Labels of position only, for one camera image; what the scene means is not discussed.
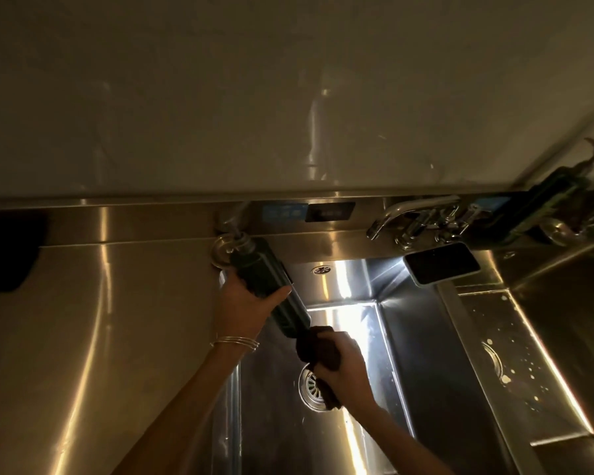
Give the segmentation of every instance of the soap bottle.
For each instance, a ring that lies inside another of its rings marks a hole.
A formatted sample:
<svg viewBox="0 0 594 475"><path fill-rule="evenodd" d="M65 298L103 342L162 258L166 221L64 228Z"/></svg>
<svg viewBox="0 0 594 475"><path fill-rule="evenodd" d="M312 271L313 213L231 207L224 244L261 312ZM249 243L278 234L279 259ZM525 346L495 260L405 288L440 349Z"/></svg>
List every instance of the soap bottle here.
<svg viewBox="0 0 594 475"><path fill-rule="evenodd" d="M586 138L594 147L594 139ZM587 175L594 167L594 153L574 167L559 167L527 192L518 193L493 214L483 230L483 238L508 244L534 227L542 218L552 215L559 204L590 186Z"/></svg>
<svg viewBox="0 0 594 475"><path fill-rule="evenodd" d="M252 239L246 233L236 231L233 248L230 263L255 296L265 298L280 287L292 285L284 265L265 239ZM275 307L272 317L288 338L297 338L310 328L308 310L294 289L286 300Z"/></svg>

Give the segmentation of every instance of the sink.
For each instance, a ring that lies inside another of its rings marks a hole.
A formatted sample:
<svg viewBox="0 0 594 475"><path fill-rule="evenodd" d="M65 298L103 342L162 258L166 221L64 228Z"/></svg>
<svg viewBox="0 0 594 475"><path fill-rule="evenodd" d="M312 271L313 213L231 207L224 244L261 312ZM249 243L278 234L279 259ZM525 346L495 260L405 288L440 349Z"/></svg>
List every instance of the sink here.
<svg viewBox="0 0 594 475"><path fill-rule="evenodd" d="M519 430L550 473L594 474L594 242L475 255L457 290Z"/></svg>
<svg viewBox="0 0 594 475"><path fill-rule="evenodd" d="M287 265L313 325L347 331L374 395L456 473L514 472L502 435L435 287L402 258ZM394 474L344 408L321 411L313 375L272 320L214 412L214 474Z"/></svg>

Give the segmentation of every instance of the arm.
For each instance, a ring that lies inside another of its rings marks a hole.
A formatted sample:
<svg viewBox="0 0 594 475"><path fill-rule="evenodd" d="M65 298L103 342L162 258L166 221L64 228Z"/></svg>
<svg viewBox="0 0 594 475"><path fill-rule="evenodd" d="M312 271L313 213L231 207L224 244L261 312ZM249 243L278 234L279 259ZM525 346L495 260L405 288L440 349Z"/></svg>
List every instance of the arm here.
<svg viewBox="0 0 594 475"><path fill-rule="evenodd" d="M215 311L217 337L255 339L271 310L290 293L282 287L262 300L252 295L231 272L222 287ZM216 343L196 374L178 392L143 436L113 471L113 475L175 473L197 446L203 426L233 369L248 348L234 343Z"/></svg>
<svg viewBox="0 0 594 475"><path fill-rule="evenodd" d="M319 338L334 341L341 354L336 372L317 364L314 373L327 382L349 413L372 436L398 473L405 475L453 475L429 450L399 427L374 400L365 361L357 343L346 332L321 332Z"/></svg>

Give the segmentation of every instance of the hand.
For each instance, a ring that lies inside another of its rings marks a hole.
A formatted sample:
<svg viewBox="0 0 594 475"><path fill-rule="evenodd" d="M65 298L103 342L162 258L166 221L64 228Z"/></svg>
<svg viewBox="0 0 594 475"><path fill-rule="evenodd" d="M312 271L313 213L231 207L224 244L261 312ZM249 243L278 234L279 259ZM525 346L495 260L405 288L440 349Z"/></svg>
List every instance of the hand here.
<svg viewBox="0 0 594 475"><path fill-rule="evenodd" d="M341 354L341 366L333 372L317 364L313 369L315 376L330 385L339 401L355 418L377 408L358 343L347 332L320 332L318 336L334 342Z"/></svg>
<svg viewBox="0 0 594 475"><path fill-rule="evenodd" d="M217 337L246 337L255 340L270 312L282 303L293 288L281 287L266 298L257 298L246 289L235 270L229 270L220 290L214 315Z"/></svg>

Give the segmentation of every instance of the white wall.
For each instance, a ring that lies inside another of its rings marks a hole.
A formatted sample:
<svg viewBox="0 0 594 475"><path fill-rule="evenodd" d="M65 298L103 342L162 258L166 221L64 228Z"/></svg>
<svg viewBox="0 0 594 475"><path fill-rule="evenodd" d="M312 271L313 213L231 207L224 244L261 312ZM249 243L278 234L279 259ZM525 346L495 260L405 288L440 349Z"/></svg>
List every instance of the white wall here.
<svg viewBox="0 0 594 475"><path fill-rule="evenodd" d="M0 0L0 198L505 185L591 112L594 0Z"/></svg>

